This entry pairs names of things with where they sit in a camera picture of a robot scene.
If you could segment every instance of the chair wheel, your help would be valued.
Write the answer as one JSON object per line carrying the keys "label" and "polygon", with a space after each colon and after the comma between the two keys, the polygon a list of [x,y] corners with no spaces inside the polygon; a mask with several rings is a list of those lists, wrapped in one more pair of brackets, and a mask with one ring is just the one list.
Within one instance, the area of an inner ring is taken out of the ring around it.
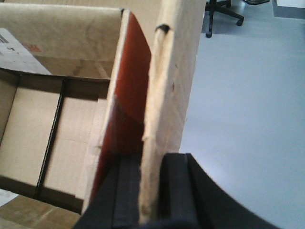
{"label": "chair wheel", "polygon": [[205,37],[211,38],[211,37],[212,37],[212,32],[208,31],[208,32],[205,34]]}
{"label": "chair wheel", "polygon": [[236,25],[241,26],[243,24],[244,20],[243,19],[239,19],[236,23]]}

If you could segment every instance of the torn cardboard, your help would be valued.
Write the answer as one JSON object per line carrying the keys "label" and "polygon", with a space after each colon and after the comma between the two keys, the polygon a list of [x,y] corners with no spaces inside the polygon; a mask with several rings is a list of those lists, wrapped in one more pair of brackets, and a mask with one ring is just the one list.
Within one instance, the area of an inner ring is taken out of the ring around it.
{"label": "torn cardboard", "polygon": [[156,218],[164,154],[179,152],[204,8],[204,0],[165,0],[161,7],[145,111],[139,196],[141,223]]}

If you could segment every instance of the white wall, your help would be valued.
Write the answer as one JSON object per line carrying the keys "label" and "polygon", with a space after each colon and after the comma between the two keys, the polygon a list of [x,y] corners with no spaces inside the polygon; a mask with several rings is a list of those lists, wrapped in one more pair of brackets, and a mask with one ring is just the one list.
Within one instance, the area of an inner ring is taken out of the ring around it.
{"label": "white wall", "polygon": [[278,6],[305,8],[305,0],[276,0]]}

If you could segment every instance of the chair base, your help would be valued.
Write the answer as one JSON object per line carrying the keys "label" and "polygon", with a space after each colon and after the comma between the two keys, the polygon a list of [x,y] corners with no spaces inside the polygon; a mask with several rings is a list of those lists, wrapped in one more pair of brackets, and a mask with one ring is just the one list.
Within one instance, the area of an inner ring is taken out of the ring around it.
{"label": "chair base", "polygon": [[249,5],[258,5],[269,2],[270,0],[244,0],[244,2],[248,3]]}
{"label": "chair base", "polygon": [[205,36],[207,38],[212,37],[213,17],[214,17],[214,12],[215,11],[226,14],[226,15],[231,16],[231,17],[238,18],[239,20],[236,23],[236,25],[238,25],[238,26],[241,26],[243,24],[244,17],[242,15],[239,15],[239,14],[223,7],[224,5],[227,8],[231,7],[231,0],[224,0],[224,1],[219,1],[219,2],[217,2],[217,0],[210,0],[210,2],[208,2],[206,4],[205,11],[210,12],[209,31],[205,34]]}

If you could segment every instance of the office chair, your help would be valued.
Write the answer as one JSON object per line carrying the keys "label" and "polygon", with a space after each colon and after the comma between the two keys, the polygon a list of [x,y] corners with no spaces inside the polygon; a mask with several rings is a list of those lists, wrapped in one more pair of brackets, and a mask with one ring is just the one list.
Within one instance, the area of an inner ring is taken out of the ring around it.
{"label": "office chair", "polygon": [[217,0],[210,0],[210,2],[206,3],[205,11],[210,12],[209,31],[205,34],[207,38],[210,38],[212,36],[213,16],[215,11],[238,18],[239,20],[236,23],[236,25],[238,26],[241,26],[243,24],[244,17],[242,15],[239,15],[231,10],[226,9],[225,7],[222,7],[223,5],[225,5],[227,8],[231,7],[231,0],[224,0],[219,2],[217,2]]}

